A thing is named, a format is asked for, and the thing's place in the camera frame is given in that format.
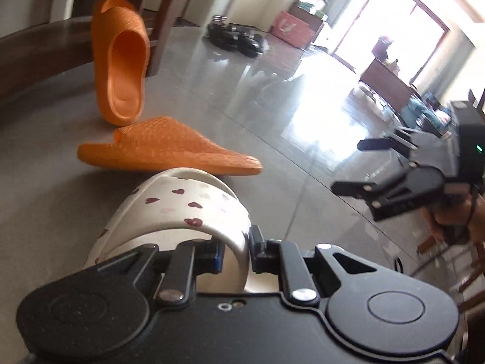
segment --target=dark red heart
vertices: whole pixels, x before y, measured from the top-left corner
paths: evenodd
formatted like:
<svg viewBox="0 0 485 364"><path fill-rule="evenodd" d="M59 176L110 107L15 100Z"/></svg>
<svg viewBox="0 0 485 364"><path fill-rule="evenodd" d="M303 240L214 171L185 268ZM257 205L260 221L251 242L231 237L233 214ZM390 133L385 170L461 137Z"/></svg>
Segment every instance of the dark red heart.
<svg viewBox="0 0 485 364"><path fill-rule="evenodd" d="M190 202L189 203L189 207L192 207L192 208L198 208L198 209L202 209L202 205L200 205L198 202Z"/></svg>
<svg viewBox="0 0 485 364"><path fill-rule="evenodd" d="M194 226L194 227L202 226L202 220L200 220L198 218L184 219L184 222L187 223L189 226Z"/></svg>

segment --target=glossy floor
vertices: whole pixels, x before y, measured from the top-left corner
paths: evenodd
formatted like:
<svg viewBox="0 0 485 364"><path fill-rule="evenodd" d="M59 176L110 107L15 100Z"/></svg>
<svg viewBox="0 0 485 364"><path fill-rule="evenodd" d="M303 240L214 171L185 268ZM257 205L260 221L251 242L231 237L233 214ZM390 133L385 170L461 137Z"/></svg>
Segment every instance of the glossy floor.
<svg viewBox="0 0 485 364"><path fill-rule="evenodd" d="M357 78L322 53L271 36L258 59L216 49L198 28L175 28L158 75L146 81L142 119L172 116L218 144L260 159L257 177L226 177L265 237L300 248L337 244L406 272L426 235L416 215L375 224L365 205L328 189L335 177L386 173L390 153L360 154L357 142L392 123L364 97ZM103 171L79 162L83 142L112 138L96 106L88 64L26 89L0 108L0 333L2 362L26 352L15 310L32 289L81 267L104 225L149 175ZM425 278L448 285L449 265Z"/></svg>

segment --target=orange slide sandal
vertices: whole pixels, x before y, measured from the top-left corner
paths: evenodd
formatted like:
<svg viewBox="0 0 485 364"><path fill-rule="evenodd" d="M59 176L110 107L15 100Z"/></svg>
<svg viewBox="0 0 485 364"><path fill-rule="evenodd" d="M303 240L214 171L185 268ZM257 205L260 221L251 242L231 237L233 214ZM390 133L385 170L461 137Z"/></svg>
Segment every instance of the orange slide sandal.
<svg viewBox="0 0 485 364"><path fill-rule="evenodd" d="M224 149L199 132L162 116L115 131L115 143L84 143L78 158L108 169L159 172L197 168L213 175L257 175L258 159Z"/></svg>
<svg viewBox="0 0 485 364"><path fill-rule="evenodd" d="M143 19L126 0L100 0L91 25L98 106L117 126L138 120L143 109L149 39Z"/></svg>

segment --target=human hand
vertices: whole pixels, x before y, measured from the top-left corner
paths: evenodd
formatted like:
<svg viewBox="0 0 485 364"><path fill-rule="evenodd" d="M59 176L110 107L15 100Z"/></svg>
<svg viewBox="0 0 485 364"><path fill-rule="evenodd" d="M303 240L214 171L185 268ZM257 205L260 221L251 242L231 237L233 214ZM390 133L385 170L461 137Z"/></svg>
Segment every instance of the human hand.
<svg viewBox="0 0 485 364"><path fill-rule="evenodd" d="M442 226L464 226L471 212L471 195L465 202L451 207L440 208L434 214L428 209L421 208L421 214L428 228L438 242L443 241L444 230ZM470 240L472 242L485 242L485 200L481 195L477 196L475 212L468 224Z"/></svg>

